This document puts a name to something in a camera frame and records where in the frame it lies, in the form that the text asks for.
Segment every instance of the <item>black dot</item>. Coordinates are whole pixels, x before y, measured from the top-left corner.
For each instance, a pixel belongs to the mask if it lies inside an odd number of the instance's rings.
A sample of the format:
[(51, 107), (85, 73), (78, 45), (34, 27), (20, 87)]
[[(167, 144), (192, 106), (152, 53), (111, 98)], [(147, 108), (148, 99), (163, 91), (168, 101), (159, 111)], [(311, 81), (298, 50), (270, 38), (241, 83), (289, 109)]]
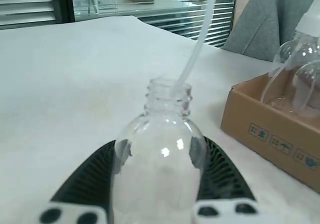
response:
[(243, 214), (256, 214), (257, 211), (249, 204), (238, 204), (235, 207), (236, 213), (243, 213)]
[(61, 210), (58, 208), (51, 208), (49, 210), (46, 210), (42, 215), (40, 216), (40, 222), (43, 224), (51, 224), (56, 222), (59, 217), (61, 216)]
[(98, 217), (95, 213), (82, 214), (76, 224), (96, 224)]
[(218, 216), (219, 213), (217, 212), (216, 209), (212, 207), (203, 207), (199, 209), (198, 215), (205, 216), (205, 217), (215, 217), (215, 216)]

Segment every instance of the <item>bottle neck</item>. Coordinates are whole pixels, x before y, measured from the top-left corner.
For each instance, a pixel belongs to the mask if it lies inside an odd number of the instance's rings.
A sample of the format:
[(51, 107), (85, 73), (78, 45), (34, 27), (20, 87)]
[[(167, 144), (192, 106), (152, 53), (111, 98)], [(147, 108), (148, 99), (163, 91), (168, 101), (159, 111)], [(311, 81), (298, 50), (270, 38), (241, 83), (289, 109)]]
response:
[(182, 88), (171, 94), (174, 80), (152, 79), (148, 86), (147, 102), (144, 110), (147, 114), (177, 115), (187, 117), (190, 114), (189, 104), (192, 100), (191, 86), (184, 84)]

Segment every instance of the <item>clear plastic bottle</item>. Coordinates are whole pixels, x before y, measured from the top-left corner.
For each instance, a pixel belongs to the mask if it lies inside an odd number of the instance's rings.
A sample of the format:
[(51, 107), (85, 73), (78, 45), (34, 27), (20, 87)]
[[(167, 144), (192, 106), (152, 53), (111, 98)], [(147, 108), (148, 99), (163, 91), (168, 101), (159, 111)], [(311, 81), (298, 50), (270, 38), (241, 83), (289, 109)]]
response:
[[(300, 49), (293, 53), (298, 45), (301, 46)], [(297, 75), (309, 72), (312, 74), (314, 73), (315, 69), (311, 70), (314, 65), (309, 64), (313, 64), (315, 61), (320, 59), (320, 46), (318, 44), (318, 38), (309, 36), (307, 34), (302, 34), (297, 39), (282, 45), (278, 55), (276, 55), (276, 59), (278, 59), (282, 65), (284, 65), (284, 63), (286, 63), (290, 57), (291, 60), (287, 62), (285, 69), (295, 70), (294, 79), (292, 81), (290, 80), (292, 84), (287, 88), (283, 96), (272, 98), (270, 104), (274, 108), (287, 113), (305, 114), (306, 112), (303, 112), (303, 109), (306, 108), (306, 105), (304, 104), (306, 102), (304, 95), (295, 95), (296, 91), (301, 90), (300, 84), (302, 84), (298, 83)]]
[(276, 70), (283, 66), (284, 63), (291, 57), (299, 42), (303, 40), (301, 48), (294, 54), (294, 60), (285, 67), (286, 70), (302, 67), (308, 63), (308, 60), (313, 59), (319, 54), (319, 45), (317, 44), (317, 38), (310, 35), (297, 32), (294, 39), (290, 40), (280, 46), (279, 52), (273, 59), (273, 71), (269, 73), (272, 77), (276, 73)]
[[(296, 32), (294, 40), (283, 44), (275, 56), (274, 70), (269, 73), (271, 79), (264, 88), (260, 101), (281, 111), (300, 115), (304, 114), (303, 109), (308, 106), (309, 96), (317, 88), (314, 85), (318, 79), (315, 73), (318, 66), (316, 63), (320, 59), (320, 0), (313, 1), (299, 21)], [(282, 88), (284, 81), (289, 81), (289, 85), (285, 86), (279, 97), (277, 85)], [(303, 88), (303, 83), (309, 85), (309, 88)], [(306, 92), (307, 89), (309, 92), (301, 95), (301, 91)]]
[(114, 224), (189, 224), (206, 142), (188, 119), (191, 86), (171, 97), (175, 82), (153, 79), (145, 112), (121, 132), (114, 147), (110, 213)]

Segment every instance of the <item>window blinds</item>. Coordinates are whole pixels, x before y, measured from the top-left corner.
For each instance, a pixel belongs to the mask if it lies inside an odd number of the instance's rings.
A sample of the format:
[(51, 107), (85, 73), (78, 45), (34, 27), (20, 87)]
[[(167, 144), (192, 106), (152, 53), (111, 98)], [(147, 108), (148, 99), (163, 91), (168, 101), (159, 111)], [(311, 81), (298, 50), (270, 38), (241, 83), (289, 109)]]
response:
[(52, 0), (0, 0), (0, 29), (55, 21)]
[[(75, 19), (134, 15), (141, 21), (196, 40), (207, 0), (73, 0)], [(221, 47), (230, 33), (236, 0), (216, 0), (206, 43)]]

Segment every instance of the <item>printed symbol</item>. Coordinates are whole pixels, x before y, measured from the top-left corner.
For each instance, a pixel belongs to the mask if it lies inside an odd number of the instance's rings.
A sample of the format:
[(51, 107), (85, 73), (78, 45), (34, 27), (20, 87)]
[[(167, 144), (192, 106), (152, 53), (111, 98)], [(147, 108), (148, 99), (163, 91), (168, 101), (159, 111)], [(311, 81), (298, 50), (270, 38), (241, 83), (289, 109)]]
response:
[(286, 155), (289, 155), (293, 148), (292, 144), (286, 142), (285, 140), (282, 140), (276, 135), (273, 135), (271, 137), (269, 144)]
[(249, 132), (255, 136), (258, 133), (258, 126), (251, 123)]
[(266, 141), (268, 137), (268, 131), (259, 127), (258, 125), (251, 123), (249, 127), (249, 133), (256, 138), (261, 139), (262, 141)]
[(264, 130), (261, 130), (258, 136), (263, 139), (266, 136), (266, 132)]
[(302, 151), (301, 149), (297, 149), (294, 157), (296, 161), (301, 163), (302, 165), (312, 169), (316, 170), (316, 168), (319, 166), (319, 160), (314, 158), (313, 156), (309, 155), (308, 153)]
[(305, 159), (305, 155), (302, 154), (302, 153), (298, 153), (298, 154), (296, 155), (296, 159), (302, 161), (303, 159)]
[(308, 167), (315, 167), (318, 165), (318, 162), (316, 162), (313, 158), (310, 158), (310, 157), (306, 157), (305, 159), (305, 164), (308, 166)]

